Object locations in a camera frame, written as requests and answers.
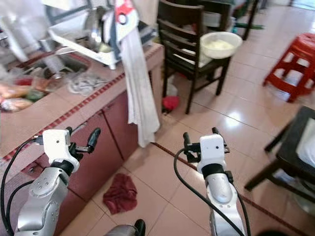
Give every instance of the dish rack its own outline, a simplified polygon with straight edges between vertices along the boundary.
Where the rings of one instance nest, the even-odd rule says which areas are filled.
[[[53,40],[76,50],[83,55],[86,55],[94,60],[97,60],[105,65],[108,65],[111,70],[116,69],[118,60],[115,58],[113,51],[108,53],[96,53],[75,42],[76,38],[82,38],[84,34],[84,23],[88,16],[88,12],[84,12],[70,20],[63,21],[59,24],[49,27],[48,32]]]

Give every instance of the tiled countertop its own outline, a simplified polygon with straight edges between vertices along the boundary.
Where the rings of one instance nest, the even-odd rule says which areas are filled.
[[[153,44],[145,48],[148,70],[160,67],[163,62],[163,47]],[[64,129],[67,126],[77,127],[93,114],[103,108],[115,97],[126,90],[124,68],[117,64],[116,70],[110,70],[92,59],[88,71],[111,81],[95,90],[90,96],[70,93],[66,86],[35,102],[30,107],[16,113],[2,113],[0,120],[0,177],[12,157],[15,149],[27,139],[49,128]],[[30,145],[20,152],[11,171],[18,173],[29,163],[43,154],[43,147]]]

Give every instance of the tiled floor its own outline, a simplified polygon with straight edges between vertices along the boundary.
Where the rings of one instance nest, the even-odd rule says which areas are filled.
[[[185,115],[189,82],[179,75],[175,86],[181,97],[180,106],[163,117],[157,143],[176,152],[183,147],[182,134],[190,139],[211,133],[216,126],[224,135],[231,153],[226,155],[241,194],[307,235],[314,235],[315,219],[302,211],[292,194],[266,181],[254,191],[244,190],[246,181],[270,162],[263,147],[294,116],[303,104],[315,108],[315,96],[301,97],[286,103],[287,94],[261,83],[290,41],[299,33],[314,32],[313,11],[271,6],[257,15],[256,23],[265,30],[252,31],[234,56],[220,96],[216,84],[200,91],[193,99],[190,115]],[[205,194],[203,178],[193,169],[179,163],[180,173],[198,191]],[[102,236],[117,224],[133,224],[138,218],[147,223],[149,236],[207,236],[209,209],[176,178],[173,158],[154,145],[138,149],[119,169],[130,175],[138,190],[136,209],[111,215],[102,203],[110,179],[84,210],[66,228],[62,236]],[[252,235],[264,229],[279,229],[290,236],[298,235],[262,211],[247,205]]]

